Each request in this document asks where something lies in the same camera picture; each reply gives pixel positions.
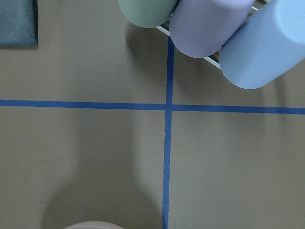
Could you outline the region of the purple cup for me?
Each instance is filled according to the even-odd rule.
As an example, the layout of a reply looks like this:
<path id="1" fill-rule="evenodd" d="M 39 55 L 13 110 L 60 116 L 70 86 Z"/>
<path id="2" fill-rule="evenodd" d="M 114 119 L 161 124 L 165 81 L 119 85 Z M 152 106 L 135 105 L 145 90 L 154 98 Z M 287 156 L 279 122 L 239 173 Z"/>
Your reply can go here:
<path id="1" fill-rule="evenodd" d="M 194 58 L 217 52 L 246 19 L 253 0 L 181 0 L 169 21 L 176 48 Z"/>

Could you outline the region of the green cup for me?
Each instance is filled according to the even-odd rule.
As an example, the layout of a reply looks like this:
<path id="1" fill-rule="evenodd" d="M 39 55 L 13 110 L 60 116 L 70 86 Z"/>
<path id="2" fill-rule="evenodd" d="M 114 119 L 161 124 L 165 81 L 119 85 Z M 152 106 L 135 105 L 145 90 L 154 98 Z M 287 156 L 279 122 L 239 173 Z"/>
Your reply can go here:
<path id="1" fill-rule="evenodd" d="M 178 0 L 119 0 L 125 18 L 143 28 L 154 28 L 170 18 Z"/>

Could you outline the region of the pink bowl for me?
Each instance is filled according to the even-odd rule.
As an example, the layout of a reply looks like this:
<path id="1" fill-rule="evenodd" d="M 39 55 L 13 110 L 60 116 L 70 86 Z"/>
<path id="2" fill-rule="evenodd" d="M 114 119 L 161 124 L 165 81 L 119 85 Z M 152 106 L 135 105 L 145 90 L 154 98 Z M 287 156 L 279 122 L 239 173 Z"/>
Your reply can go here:
<path id="1" fill-rule="evenodd" d="M 124 229 L 124 228 L 109 222 L 88 221 L 88 222 L 73 224 L 71 226 L 65 227 L 64 229 Z"/>

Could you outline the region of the blue cup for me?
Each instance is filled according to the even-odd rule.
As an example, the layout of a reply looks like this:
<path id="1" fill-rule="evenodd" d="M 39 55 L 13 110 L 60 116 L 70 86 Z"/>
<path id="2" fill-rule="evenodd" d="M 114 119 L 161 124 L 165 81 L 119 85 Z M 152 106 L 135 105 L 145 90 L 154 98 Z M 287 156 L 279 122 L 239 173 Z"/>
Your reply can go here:
<path id="1" fill-rule="evenodd" d="M 223 45 L 220 68 L 232 84 L 257 89 L 305 58 L 305 2 L 273 0 Z"/>

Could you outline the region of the grey folded cloth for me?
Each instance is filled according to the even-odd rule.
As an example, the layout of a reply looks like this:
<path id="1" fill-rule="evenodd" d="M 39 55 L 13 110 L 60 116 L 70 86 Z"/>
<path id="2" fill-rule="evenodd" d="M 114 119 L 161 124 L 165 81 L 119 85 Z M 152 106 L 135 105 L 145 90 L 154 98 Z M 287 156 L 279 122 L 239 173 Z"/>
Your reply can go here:
<path id="1" fill-rule="evenodd" d="M 1 47 L 37 46 L 38 4 L 36 0 L 0 2 Z"/>

